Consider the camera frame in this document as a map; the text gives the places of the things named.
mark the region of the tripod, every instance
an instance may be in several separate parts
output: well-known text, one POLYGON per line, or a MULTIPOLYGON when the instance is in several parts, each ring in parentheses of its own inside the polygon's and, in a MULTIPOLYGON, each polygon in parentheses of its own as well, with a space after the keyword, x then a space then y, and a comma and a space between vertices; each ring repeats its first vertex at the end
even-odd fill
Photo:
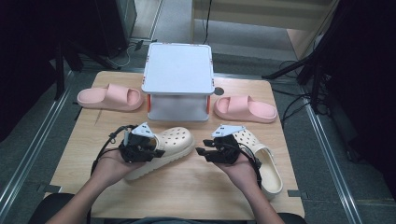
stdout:
POLYGON ((319 85, 324 75, 323 64, 326 60, 326 53, 328 53, 328 51, 330 50, 329 46, 334 46, 334 39, 336 39, 334 38, 334 36, 337 35, 338 27, 344 20, 344 17, 347 15, 351 6, 353 6, 353 4, 349 4, 348 6, 346 6, 346 4, 344 3, 344 0, 340 0, 340 2, 338 3, 338 6, 334 13, 334 17, 332 19, 332 23, 328 31, 322 37, 312 53, 310 53, 308 56, 301 59, 300 61, 273 73, 272 75, 262 76, 262 78, 265 79, 275 79, 303 66, 303 70, 297 76, 297 82, 300 85, 305 85, 308 82, 309 78, 311 78, 312 76, 314 77, 310 104, 315 114, 318 113, 319 85))

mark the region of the footwear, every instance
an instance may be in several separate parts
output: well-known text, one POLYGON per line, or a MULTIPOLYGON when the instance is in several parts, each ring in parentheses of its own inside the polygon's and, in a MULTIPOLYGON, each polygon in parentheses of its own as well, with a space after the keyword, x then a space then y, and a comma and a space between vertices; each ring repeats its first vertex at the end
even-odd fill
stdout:
POLYGON ((124 178, 126 180, 134 180, 145 175, 165 164, 187 156, 195 146, 195 140, 186 128, 176 127, 165 130, 161 133, 155 133, 156 141, 155 149, 164 150, 165 153, 160 158, 154 158, 148 161, 144 166, 132 171, 124 178))
POLYGON ((141 106, 144 98, 138 90, 108 84, 106 88, 81 91, 77 96, 77 101, 79 105, 90 109, 131 111, 141 106))
POLYGON ((248 95, 220 97, 214 104, 215 113, 223 119, 271 123, 276 109, 263 102, 253 101, 248 95))
POLYGON ((283 182, 276 169, 270 149, 249 130, 233 133, 233 137, 240 144, 241 149, 248 147, 262 163, 259 169, 262 176, 262 192, 268 200, 274 199, 283 189, 283 182))

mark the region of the person's right hand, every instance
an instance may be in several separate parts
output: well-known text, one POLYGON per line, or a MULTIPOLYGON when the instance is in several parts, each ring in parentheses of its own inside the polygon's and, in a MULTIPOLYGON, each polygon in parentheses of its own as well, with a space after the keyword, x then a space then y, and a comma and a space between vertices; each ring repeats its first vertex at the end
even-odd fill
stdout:
POLYGON ((242 191, 247 188, 258 187, 257 176, 248 158, 242 153, 234 164, 215 163, 242 191))

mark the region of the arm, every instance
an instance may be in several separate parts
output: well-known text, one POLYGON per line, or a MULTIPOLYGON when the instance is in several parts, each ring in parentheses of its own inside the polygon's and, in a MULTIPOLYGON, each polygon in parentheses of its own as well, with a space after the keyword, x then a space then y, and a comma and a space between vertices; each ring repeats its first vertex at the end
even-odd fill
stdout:
POLYGON ((125 162, 118 150, 107 152, 96 165, 90 179, 47 223, 81 223, 99 195, 109 186, 145 163, 125 162))
POLYGON ((259 188, 256 173, 248 158, 240 154, 233 165, 219 163, 216 163, 216 165, 230 177, 231 181, 245 195, 257 223, 284 223, 259 188))

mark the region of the person's left hand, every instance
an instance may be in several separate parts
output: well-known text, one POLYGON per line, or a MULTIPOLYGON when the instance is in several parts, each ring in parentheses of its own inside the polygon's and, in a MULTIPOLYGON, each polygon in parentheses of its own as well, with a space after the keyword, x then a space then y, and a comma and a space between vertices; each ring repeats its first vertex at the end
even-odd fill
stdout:
POLYGON ((104 188, 107 188, 121 179, 133 170, 143 166, 145 162, 125 162, 119 150, 112 150, 105 153, 96 165, 91 176, 91 180, 97 182, 104 188))

